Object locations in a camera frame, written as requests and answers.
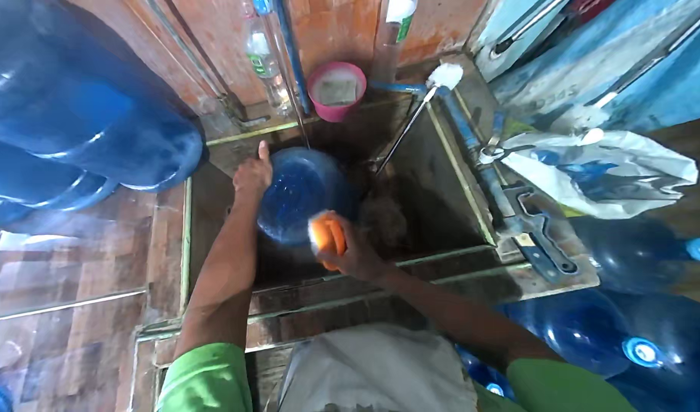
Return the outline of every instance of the white plastic bag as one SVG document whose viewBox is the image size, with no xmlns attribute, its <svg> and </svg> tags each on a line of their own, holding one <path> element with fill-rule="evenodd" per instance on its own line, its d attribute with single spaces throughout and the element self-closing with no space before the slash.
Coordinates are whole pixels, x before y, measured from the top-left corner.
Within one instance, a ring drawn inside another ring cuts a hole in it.
<svg viewBox="0 0 700 412">
<path fill-rule="evenodd" d="M 558 203 L 599 219 L 628 219 L 673 204 L 693 185 L 693 159 L 627 131 L 526 133 L 506 140 L 502 163 Z"/>
</svg>

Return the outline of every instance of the wooden wall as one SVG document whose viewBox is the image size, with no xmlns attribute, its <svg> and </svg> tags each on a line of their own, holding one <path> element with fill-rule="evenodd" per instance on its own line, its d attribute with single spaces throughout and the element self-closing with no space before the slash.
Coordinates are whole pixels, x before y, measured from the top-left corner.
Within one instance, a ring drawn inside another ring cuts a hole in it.
<svg viewBox="0 0 700 412">
<path fill-rule="evenodd" d="M 196 114 L 214 110 L 211 99 L 215 94 L 159 22 L 147 0 L 67 1 L 108 25 Z M 331 60 L 352 61 L 364 70 L 370 67 L 382 0 L 285 1 L 305 75 Z M 401 64 L 459 49 L 485 2 L 420 0 Z M 242 51 L 240 0 L 156 3 L 203 62 L 221 92 L 229 89 L 246 106 L 265 100 L 263 87 Z M 92 31 L 103 38 L 102 30 Z"/>
<path fill-rule="evenodd" d="M 698 184 L 683 189 L 685 196 L 672 206 L 650 212 L 664 220 L 685 238 L 700 238 L 700 119 L 667 127 L 646 134 L 661 145 L 695 159 L 698 165 Z M 675 293 L 700 301 L 700 263 L 689 264 L 683 280 L 673 288 Z"/>
</svg>

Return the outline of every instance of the white sponge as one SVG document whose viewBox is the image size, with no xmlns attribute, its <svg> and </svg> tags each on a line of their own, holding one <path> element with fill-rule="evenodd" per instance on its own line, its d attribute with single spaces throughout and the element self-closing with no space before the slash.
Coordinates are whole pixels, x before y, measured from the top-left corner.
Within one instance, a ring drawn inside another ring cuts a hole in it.
<svg viewBox="0 0 700 412">
<path fill-rule="evenodd" d="M 449 90 L 454 89 L 462 80 L 463 74 L 464 69 L 462 69 L 461 65 L 442 63 L 441 66 L 431 72 L 431 76 L 426 80 L 426 87 L 446 86 Z"/>
</svg>

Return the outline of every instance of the person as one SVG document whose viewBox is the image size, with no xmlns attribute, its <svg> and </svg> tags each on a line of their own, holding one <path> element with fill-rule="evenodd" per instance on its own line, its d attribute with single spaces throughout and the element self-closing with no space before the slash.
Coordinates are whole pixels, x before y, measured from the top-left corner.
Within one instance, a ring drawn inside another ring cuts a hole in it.
<svg viewBox="0 0 700 412">
<path fill-rule="evenodd" d="M 250 411 L 246 319 L 257 260 L 257 211 L 272 182 L 269 148 L 235 173 L 235 202 L 203 265 L 184 315 L 158 408 Z M 352 224 L 339 220 L 342 257 L 319 258 L 348 276 L 400 295 L 433 324 L 503 372 L 518 403 L 471 381 L 453 346 L 436 332 L 362 325 L 325 333 L 295 348 L 280 390 L 279 410 L 484 412 L 634 411 L 620 393 L 567 364 L 526 329 L 491 308 L 410 276 L 384 262 Z"/>
</svg>

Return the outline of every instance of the orange sponge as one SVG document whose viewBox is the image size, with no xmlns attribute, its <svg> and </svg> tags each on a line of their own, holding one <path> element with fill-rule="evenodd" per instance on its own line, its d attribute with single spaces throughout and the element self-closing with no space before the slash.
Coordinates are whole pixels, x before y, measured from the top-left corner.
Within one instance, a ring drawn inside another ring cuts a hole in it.
<svg viewBox="0 0 700 412">
<path fill-rule="evenodd" d="M 347 250 L 343 227 L 327 211 L 320 212 L 309 220 L 309 239 L 315 253 L 322 251 L 343 256 Z M 337 267 L 329 262 L 320 262 L 327 270 L 337 270 Z"/>
</svg>

